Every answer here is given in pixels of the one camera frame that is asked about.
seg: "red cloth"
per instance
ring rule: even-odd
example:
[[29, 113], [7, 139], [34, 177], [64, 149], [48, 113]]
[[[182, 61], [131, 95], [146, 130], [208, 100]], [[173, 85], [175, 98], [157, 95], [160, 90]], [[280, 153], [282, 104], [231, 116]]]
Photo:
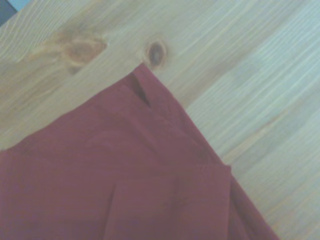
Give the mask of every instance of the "red cloth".
[[0, 153], [1, 240], [277, 240], [145, 65]]

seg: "wooden plank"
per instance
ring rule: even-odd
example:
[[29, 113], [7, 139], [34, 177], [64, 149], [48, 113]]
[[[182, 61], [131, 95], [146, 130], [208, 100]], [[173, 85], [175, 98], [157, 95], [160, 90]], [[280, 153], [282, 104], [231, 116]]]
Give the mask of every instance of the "wooden plank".
[[145, 62], [281, 239], [317, 239], [319, 16], [318, 0], [33, 1], [0, 28], [0, 149]]

